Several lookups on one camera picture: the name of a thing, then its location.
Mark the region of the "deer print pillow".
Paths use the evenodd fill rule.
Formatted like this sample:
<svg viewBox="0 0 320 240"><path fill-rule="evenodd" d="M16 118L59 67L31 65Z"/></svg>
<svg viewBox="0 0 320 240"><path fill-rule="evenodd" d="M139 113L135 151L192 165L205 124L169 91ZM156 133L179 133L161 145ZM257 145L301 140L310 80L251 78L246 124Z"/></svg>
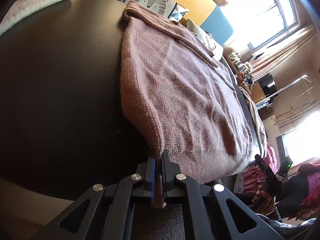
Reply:
<svg viewBox="0 0 320 240"><path fill-rule="evenodd" d="M190 19L187 19L186 27L213 53L213 58L220 61L223 56L223 47L216 42L211 33L205 32Z"/></svg>

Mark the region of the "pink knitted sweater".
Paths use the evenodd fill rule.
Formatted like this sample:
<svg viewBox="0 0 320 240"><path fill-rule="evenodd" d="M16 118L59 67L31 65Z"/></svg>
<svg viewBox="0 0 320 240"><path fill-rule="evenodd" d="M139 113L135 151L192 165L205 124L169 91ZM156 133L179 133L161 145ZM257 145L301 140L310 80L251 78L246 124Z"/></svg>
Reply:
<svg viewBox="0 0 320 240"><path fill-rule="evenodd" d="M229 70L186 27L131 1L121 45L125 117L153 155L199 183L244 171L253 138Z"/></svg>

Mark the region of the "wooden side table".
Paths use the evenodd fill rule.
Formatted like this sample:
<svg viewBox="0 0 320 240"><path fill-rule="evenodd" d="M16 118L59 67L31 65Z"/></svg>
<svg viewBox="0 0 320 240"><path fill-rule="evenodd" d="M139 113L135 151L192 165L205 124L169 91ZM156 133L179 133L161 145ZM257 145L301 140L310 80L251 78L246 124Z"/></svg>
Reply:
<svg viewBox="0 0 320 240"><path fill-rule="evenodd" d="M224 52L223 56L235 74L238 85L242 87L246 86L248 90L252 90L254 85L252 65L248 61L242 63L240 57L235 52L229 54Z"/></svg>

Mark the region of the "white knitted cloth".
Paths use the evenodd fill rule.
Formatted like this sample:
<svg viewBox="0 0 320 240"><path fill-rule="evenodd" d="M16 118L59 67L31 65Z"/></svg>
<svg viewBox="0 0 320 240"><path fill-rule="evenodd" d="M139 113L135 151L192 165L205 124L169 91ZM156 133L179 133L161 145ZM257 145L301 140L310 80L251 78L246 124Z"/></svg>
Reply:
<svg viewBox="0 0 320 240"><path fill-rule="evenodd" d="M31 14L64 0L17 0L1 21L1 35Z"/></svg>

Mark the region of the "beige window curtain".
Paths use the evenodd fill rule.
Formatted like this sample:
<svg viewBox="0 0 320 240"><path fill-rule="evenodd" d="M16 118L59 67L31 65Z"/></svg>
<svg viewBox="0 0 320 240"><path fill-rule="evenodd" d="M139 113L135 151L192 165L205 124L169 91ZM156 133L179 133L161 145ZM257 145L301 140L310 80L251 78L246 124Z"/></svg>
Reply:
<svg viewBox="0 0 320 240"><path fill-rule="evenodd" d="M251 62L253 70L250 74L253 77L253 81L257 81L279 67L310 42L315 35L316 31L314 26L308 25L307 27L299 29L278 44L267 48L259 58Z"/></svg>

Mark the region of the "multicolour sofa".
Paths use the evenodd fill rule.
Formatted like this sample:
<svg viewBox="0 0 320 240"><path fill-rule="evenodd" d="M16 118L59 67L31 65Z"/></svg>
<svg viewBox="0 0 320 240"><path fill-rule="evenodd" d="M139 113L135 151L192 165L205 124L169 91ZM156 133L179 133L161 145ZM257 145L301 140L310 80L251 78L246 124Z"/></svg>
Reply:
<svg viewBox="0 0 320 240"><path fill-rule="evenodd" d="M221 9L213 0L173 0L189 11L180 20L186 25L188 19L204 31L210 33L221 46L227 46L227 41L233 34L233 28Z"/></svg>

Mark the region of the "beige knitted garment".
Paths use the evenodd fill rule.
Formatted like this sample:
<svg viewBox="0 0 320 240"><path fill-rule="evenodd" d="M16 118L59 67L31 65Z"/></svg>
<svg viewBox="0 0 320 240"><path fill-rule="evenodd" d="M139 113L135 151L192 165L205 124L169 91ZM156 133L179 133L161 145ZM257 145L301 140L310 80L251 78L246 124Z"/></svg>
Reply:
<svg viewBox="0 0 320 240"><path fill-rule="evenodd" d="M239 87L239 89L242 91L246 99L247 105L249 107L249 111L253 119L253 124L257 134L258 145L260 149L260 156L262 159L264 159L267 155L267 136L266 136L266 131L265 131L263 121L261 120L258 113L258 109L254 101L251 99L251 96L249 95L249 93L242 87Z"/></svg>

